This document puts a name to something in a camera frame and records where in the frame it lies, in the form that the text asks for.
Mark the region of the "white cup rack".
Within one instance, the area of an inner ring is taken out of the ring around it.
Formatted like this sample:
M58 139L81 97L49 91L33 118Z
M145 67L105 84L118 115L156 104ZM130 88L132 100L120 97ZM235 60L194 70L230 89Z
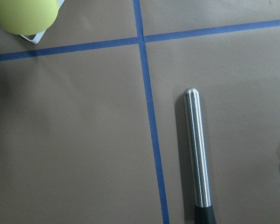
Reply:
M64 3L64 0L58 0L58 9L60 9L62 7L63 3ZM42 32L37 33L35 35L20 35L20 37L22 37L23 39L25 39L28 42L31 42L33 44L38 44L46 31L47 30L43 30Z

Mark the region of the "steel muddler black tip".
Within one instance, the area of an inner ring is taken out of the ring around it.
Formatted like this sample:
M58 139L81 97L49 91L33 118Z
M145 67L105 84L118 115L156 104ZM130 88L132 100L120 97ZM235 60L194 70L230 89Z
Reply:
M183 97L195 197L195 223L215 224L216 218L210 195L200 94L197 89L189 88L185 90Z

